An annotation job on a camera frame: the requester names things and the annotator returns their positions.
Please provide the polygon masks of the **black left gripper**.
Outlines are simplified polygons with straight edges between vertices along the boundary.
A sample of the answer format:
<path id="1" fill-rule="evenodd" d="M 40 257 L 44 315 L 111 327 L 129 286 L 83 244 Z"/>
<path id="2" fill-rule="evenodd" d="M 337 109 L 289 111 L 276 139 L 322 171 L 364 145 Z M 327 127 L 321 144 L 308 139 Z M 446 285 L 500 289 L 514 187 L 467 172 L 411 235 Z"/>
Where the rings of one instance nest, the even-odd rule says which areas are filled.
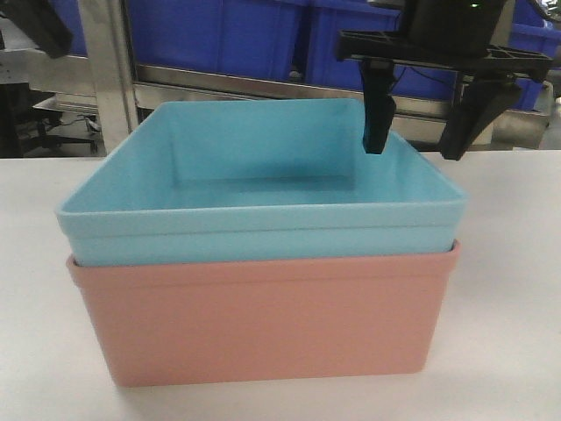
<path id="1" fill-rule="evenodd" d="M 3 0 L 1 14 L 50 58 L 69 53 L 73 34 L 48 1 Z"/>

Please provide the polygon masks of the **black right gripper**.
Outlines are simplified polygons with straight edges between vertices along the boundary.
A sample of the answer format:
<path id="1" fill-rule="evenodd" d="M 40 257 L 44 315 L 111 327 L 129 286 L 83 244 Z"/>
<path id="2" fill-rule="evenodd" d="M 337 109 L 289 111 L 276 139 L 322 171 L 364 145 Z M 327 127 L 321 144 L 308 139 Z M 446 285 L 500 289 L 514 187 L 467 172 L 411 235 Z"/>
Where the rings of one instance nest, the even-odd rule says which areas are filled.
<path id="1" fill-rule="evenodd" d="M 365 107 L 363 147 L 382 154 L 394 119 L 393 62 L 475 75 L 451 109 L 438 142 L 446 160 L 459 161 L 474 140 L 522 92 L 514 75 L 545 79 L 553 59 L 491 43 L 504 1 L 406 1 L 394 32 L 342 30 L 335 57 L 357 60 Z"/>

